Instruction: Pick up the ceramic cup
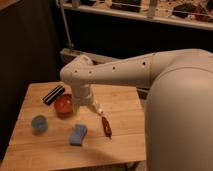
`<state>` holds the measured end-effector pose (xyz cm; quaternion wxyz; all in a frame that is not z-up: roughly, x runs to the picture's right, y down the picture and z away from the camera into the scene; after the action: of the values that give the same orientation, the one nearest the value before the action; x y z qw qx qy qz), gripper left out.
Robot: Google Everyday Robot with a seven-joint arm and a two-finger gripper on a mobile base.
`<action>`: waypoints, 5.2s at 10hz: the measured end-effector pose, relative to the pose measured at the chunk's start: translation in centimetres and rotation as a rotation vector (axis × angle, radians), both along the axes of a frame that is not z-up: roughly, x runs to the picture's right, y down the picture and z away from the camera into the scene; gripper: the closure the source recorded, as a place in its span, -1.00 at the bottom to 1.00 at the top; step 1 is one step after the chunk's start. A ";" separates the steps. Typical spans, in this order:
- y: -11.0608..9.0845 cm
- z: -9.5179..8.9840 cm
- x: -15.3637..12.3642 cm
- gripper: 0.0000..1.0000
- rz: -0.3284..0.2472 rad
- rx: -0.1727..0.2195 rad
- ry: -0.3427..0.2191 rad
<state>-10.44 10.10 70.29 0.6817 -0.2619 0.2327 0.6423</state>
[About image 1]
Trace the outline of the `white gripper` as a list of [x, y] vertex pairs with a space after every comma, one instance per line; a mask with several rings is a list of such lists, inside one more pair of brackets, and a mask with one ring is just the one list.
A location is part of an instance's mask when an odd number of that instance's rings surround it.
[[93, 101], [93, 92], [90, 84], [74, 85], [72, 90], [73, 110], [77, 112], [81, 106], [88, 108], [98, 115], [102, 114], [102, 109], [97, 101]]

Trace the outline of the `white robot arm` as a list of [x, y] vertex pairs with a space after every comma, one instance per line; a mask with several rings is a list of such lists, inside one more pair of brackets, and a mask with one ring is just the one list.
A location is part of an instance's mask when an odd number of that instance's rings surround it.
[[213, 171], [212, 52], [170, 50], [99, 65], [80, 55], [60, 78], [75, 109], [94, 104], [93, 84], [147, 88], [147, 170]]

